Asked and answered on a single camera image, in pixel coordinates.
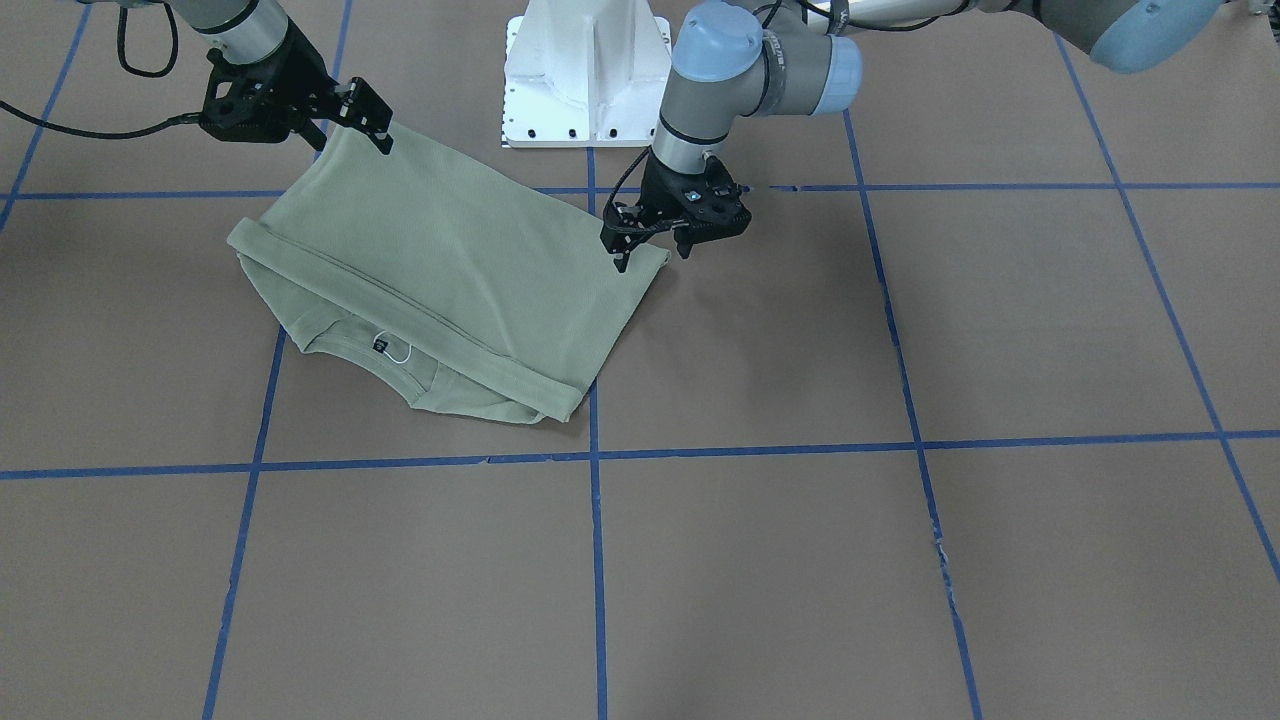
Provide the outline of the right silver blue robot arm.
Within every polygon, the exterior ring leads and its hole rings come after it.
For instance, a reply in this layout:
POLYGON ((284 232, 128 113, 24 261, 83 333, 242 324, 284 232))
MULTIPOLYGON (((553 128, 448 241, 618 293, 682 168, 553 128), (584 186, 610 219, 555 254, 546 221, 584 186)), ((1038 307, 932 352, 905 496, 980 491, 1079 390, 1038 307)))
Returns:
POLYGON ((362 78, 340 83, 321 54, 278 1, 165 1, 204 38, 212 69, 200 111, 129 132, 86 132, 88 138, 140 138, 195 124, 232 143, 282 143, 297 135, 321 151, 329 120, 390 152, 392 109, 362 78))

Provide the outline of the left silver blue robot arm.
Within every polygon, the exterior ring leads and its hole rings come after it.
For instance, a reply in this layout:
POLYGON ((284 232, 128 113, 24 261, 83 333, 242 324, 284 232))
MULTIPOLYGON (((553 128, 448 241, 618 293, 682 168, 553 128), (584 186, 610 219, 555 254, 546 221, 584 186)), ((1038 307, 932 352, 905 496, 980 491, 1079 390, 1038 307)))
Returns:
POLYGON ((657 234, 681 258, 739 236, 751 214, 721 160, 749 117, 838 114, 864 74, 856 32, 905 35, 980 12, 1036 20, 1119 74, 1166 61, 1210 23, 1216 1, 703 1, 681 24, 654 135, 635 160, 639 200, 609 199, 600 240, 618 272, 657 234))

